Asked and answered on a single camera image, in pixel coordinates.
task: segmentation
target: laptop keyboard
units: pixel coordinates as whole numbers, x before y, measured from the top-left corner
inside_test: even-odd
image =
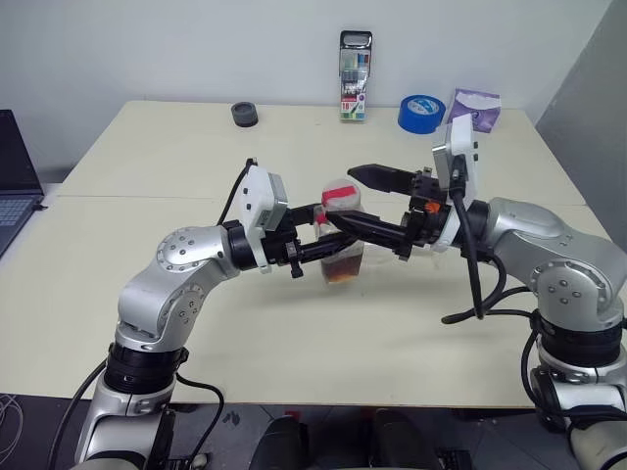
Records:
[[[0,199],[0,227],[12,227],[28,209],[31,199]]]

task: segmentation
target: blue painter's tape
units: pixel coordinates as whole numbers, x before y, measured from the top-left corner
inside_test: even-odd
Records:
[[[401,103],[399,126],[414,134],[430,134],[442,122],[446,109],[444,103],[432,96],[408,96]]]

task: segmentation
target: tissue box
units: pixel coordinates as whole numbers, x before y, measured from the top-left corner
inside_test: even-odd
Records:
[[[448,123],[453,118],[472,115],[472,126],[479,132],[490,132],[501,113],[501,96],[481,91],[457,88]]]

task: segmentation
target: brown liquid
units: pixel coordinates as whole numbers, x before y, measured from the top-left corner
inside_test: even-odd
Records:
[[[322,262],[322,275],[326,282],[344,282],[360,274],[363,253],[354,257],[346,257],[333,262]]]

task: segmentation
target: robotic arm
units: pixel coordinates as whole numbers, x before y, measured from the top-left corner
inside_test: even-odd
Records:
[[[84,463],[75,468],[98,462],[112,469],[160,468],[171,442],[174,375],[187,359],[185,342],[211,290],[241,270],[269,272],[272,264],[290,264],[292,276],[300,277],[300,263],[331,256],[357,239],[390,248],[400,259],[408,259],[414,246],[454,246],[470,258],[473,245],[479,260],[492,260],[520,280],[538,298],[526,350],[538,336],[541,365],[531,371],[529,388],[542,419],[568,430],[584,470],[608,469],[627,457],[627,354],[618,298],[627,255],[538,206],[475,201],[478,158],[468,132],[453,126],[434,149],[445,175],[440,180],[427,168],[349,170],[370,188],[407,194],[409,210],[399,225],[359,211],[329,212],[341,232],[308,245],[301,245],[296,227],[313,222],[314,205],[288,209],[280,178],[248,164],[239,187],[243,225],[174,231],[122,291],[116,340],[76,450],[76,462]],[[452,204],[454,190],[463,193],[463,207]],[[525,367],[525,384],[527,373]]]

